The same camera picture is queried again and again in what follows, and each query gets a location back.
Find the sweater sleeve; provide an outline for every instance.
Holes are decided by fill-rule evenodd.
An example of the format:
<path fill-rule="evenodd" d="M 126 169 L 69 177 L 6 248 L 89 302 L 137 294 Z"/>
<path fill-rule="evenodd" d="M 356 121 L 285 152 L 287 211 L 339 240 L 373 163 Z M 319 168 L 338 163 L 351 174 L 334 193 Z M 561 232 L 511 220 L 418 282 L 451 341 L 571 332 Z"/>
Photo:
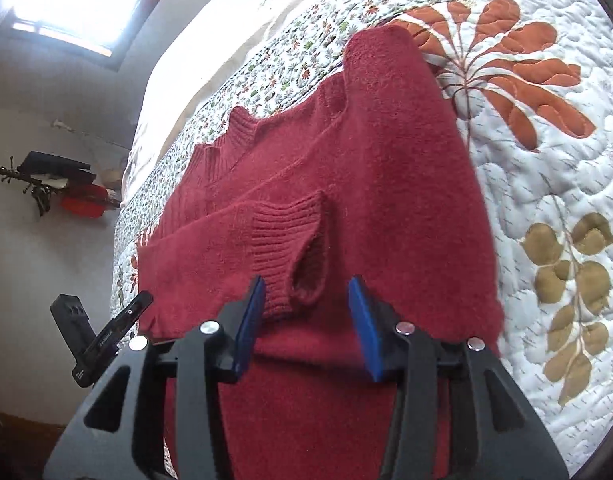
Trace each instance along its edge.
<path fill-rule="evenodd" d="M 325 196 L 290 204 L 240 202 L 154 240 L 138 251 L 139 285 L 154 296 L 141 332 L 182 336 L 238 300 L 251 278 L 267 285 L 265 317 L 317 301 L 327 272 Z"/>

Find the white sheet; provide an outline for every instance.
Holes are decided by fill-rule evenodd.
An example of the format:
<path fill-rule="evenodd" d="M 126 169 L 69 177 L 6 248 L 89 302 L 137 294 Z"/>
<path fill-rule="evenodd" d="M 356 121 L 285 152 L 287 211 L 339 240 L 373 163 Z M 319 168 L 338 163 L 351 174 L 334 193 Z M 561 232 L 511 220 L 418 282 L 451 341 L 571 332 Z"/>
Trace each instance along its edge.
<path fill-rule="evenodd" d="M 193 115 L 259 47 L 317 0 L 211 0 L 155 65 L 122 182 L 129 202 Z"/>

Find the black device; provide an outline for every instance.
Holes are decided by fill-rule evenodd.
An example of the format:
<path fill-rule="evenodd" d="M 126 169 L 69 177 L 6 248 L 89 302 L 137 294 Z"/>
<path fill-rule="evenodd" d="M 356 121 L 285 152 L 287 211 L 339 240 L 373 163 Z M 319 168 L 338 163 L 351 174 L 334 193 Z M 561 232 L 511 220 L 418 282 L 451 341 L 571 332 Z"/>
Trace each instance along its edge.
<path fill-rule="evenodd" d="M 162 446 L 164 391 L 167 378 L 177 377 L 180 480 L 233 480 L 218 383 L 237 383 L 248 368 L 264 297 L 257 276 L 243 300 L 224 305 L 215 320 L 184 338 L 159 344 L 133 339 L 67 426 L 44 479 L 170 478 Z M 474 337 L 451 345 L 431 338 L 372 298 L 359 277 L 349 284 L 349 308 L 373 379 L 397 382 L 380 480 L 432 479 L 439 376 L 450 388 L 446 480 L 569 478 L 540 418 L 484 342 Z"/>
<path fill-rule="evenodd" d="M 118 352 L 118 343 L 131 329 L 153 297 L 139 292 L 117 316 L 95 335 L 80 298 L 60 294 L 51 305 L 51 314 L 75 357 L 73 378 L 86 388 L 96 382 Z"/>

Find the folded sweater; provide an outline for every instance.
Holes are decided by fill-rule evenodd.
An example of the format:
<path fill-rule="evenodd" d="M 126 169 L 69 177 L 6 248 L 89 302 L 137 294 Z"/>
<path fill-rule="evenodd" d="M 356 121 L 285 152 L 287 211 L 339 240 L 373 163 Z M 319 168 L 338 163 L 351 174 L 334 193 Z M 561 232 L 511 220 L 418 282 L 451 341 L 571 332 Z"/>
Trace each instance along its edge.
<path fill-rule="evenodd" d="M 253 274 L 267 282 L 251 369 L 221 388 L 238 478 L 377 477 L 394 388 L 361 374 L 352 275 L 435 338 L 477 335 L 495 348 L 501 331 L 480 188 L 408 32 L 355 35 L 337 80 L 334 105 L 316 106 L 315 92 L 297 120 L 238 109 L 218 145 L 194 153 L 160 220 L 165 235 L 138 254 L 140 286 L 155 298 L 140 328 L 155 337 L 215 316 Z M 174 442 L 170 423 L 166 434 Z"/>

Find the orange flower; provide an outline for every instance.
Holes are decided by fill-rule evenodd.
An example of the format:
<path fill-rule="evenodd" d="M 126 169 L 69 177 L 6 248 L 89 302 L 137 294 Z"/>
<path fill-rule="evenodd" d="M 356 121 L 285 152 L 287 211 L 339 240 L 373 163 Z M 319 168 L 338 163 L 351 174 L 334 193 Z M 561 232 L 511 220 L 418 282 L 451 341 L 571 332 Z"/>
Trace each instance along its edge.
<path fill-rule="evenodd" d="M 534 115 L 576 139 L 595 131 L 584 114 L 546 87 L 567 88 L 581 80 L 578 65 L 547 56 L 557 41 L 553 26 L 531 22 L 518 28 L 515 0 L 493 0 L 481 10 L 451 2 L 445 9 L 421 7 L 392 23 L 415 38 L 445 98 L 466 123 L 467 143 L 471 120 L 485 107 L 504 119 L 527 150 L 539 145 Z M 536 52 L 542 59 L 528 56 Z"/>

